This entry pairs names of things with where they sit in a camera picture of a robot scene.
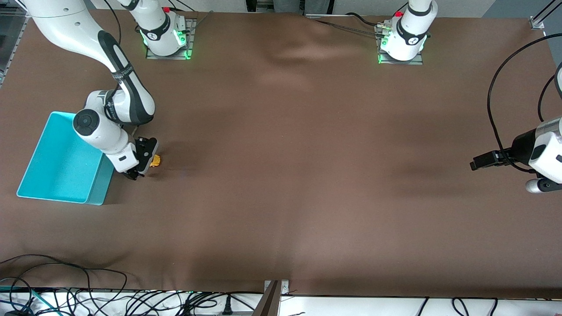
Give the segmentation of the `aluminium table frame rail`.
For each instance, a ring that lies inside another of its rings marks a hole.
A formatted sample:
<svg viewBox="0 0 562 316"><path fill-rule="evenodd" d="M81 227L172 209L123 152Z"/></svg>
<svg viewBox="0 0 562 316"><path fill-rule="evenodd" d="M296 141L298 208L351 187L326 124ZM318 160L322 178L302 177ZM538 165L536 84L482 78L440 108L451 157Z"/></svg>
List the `aluminium table frame rail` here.
<svg viewBox="0 0 562 316"><path fill-rule="evenodd" d="M18 7L0 8L0 88L29 21L26 12Z"/></svg>

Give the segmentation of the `dark metal profile bar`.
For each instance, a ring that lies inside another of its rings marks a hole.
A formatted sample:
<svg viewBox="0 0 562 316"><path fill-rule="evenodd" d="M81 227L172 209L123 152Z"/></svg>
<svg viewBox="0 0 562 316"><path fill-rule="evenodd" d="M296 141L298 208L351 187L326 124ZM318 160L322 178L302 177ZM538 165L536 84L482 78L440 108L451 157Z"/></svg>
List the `dark metal profile bar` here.
<svg viewBox="0 0 562 316"><path fill-rule="evenodd" d="M271 280L252 316L278 316L282 290L281 280Z"/></svg>

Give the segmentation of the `teal plastic bin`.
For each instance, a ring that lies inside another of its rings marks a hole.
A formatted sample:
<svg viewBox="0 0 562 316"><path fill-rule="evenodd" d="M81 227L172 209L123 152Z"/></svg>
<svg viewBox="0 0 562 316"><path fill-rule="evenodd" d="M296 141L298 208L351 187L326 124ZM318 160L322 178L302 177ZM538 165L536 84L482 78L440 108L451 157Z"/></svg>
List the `teal plastic bin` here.
<svg viewBox="0 0 562 316"><path fill-rule="evenodd" d="M76 134L74 117L74 113L51 112L18 187L18 197L104 204L114 166Z"/></svg>

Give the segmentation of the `grey metal bracket plate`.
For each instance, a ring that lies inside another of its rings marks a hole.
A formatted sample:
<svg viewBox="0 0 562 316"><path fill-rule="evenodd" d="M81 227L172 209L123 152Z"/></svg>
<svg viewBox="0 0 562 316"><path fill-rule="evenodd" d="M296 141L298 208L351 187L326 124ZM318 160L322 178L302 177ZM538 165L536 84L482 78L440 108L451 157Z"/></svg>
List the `grey metal bracket plate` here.
<svg viewBox="0 0 562 316"><path fill-rule="evenodd" d="M272 280L265 280L264 282L264 293L266 292L269 285L273 282ZM280 287L281 287L281 295L288 295L289 294L289 280L280 280Z"/></svg>

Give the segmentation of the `grey metal arm base plate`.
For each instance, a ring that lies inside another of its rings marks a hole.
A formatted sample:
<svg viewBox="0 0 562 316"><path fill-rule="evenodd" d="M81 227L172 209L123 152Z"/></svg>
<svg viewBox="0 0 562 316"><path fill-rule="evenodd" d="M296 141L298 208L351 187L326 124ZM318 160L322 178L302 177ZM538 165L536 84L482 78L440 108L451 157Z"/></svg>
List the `grey metal arm base plate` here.
<svg viewBox="0 0 562 316"><path fill-rule="evenodd" d="M181 48L175 54L169 56L158 56L154 54L148 46L146 47L146 59L149 60L190 60L193 52L193 44L195 40L195 28L198 21L196 18L184 18L184 22L180 23L181 31L176 31L175 37L182 44Z"/></svg>
<svg viewBox="0 0 562 316"><path fill-rule="evenodd" d="M408 61L401 61L391 57L388 52L385 50L385 45L388 41L388 36L391 34L391 30L389 26L383 26L379 24L378 26L374 27L375 34L377 36L377 56L378 56L378 64L391 64L391 65L422 65L423 64L423 57L421 52L411 60Z"/></svg>

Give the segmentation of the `brown table cloth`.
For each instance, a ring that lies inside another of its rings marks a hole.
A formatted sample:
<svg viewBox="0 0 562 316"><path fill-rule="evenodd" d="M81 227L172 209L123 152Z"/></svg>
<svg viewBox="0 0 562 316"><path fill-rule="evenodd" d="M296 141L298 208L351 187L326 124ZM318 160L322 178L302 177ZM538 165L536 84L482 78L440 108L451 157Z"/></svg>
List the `brown table cloth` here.
<svg viewBox="0 0 562 316"><path fill-rule="evenodd" d="M294 14L212 13L191 60L122 48L156 101L137 134L161 165L111 180L101 206L20 198L53 111L77 112L108 70L29 22L0 88L0 277L34 286L314 295L562 296L562 193L530 194L497 148L486 95L540 38L527 20L438 18L422 65L378 64L375 40Z"/></svg>

